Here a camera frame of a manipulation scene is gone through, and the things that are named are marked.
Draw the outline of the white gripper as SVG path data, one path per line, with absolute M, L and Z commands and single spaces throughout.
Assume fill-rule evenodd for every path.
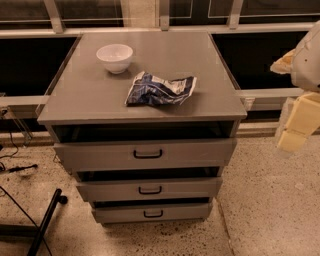
M 294 86 L 313 91 L 293 101 L 277 143 L 278 149 L 293 153 L 320 127 L 320 21 L 301 39 L 295 50 L 275 61 L 270 70 L 277 74 L 291 72 Z

